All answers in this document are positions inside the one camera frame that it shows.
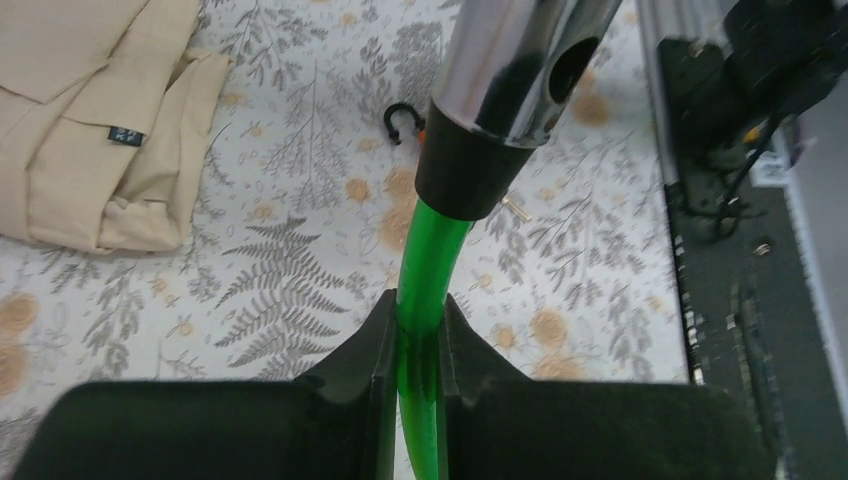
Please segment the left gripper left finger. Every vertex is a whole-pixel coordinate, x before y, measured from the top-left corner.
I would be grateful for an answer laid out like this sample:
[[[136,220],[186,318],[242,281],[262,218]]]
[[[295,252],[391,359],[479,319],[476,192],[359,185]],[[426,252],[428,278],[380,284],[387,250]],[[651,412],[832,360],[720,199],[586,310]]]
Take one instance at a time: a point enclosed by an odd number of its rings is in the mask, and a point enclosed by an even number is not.
[[[290,381],[79,385],[49,410],[17,479],[389,479],[394,291]]]

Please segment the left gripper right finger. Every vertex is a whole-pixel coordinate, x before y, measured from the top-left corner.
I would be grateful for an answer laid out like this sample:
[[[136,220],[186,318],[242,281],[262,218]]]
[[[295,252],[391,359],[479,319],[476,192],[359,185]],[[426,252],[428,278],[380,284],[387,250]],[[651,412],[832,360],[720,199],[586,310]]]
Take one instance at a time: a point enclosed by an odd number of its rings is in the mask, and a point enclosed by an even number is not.
[[[454,300],[438,330],[443,479],[771,479],[776,457],[723,390],[534,380]]]

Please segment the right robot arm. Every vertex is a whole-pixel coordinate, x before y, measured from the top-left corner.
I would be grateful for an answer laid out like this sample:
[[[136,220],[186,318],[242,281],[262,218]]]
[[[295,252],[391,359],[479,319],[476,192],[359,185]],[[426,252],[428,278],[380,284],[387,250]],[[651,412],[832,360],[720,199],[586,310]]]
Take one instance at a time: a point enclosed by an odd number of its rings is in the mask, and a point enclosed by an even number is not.
[[[832,1],[739,1],[723,20],[730,52],[695,57],[677,129],[698,150],[728,146],[771,116],[826,98],[847,69],[847,7]]]

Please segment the green cable lock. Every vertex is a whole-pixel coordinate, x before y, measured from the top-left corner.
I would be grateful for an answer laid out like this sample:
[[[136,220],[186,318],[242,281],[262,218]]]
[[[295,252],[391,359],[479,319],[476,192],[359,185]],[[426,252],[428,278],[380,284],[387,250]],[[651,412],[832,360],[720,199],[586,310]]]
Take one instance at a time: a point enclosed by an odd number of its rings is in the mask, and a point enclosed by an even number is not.
[[[440,474],[437,332],[459,253],[545,145],[616,1],[465,1],[434,83],[399,273],[398,395],[414,475]]]

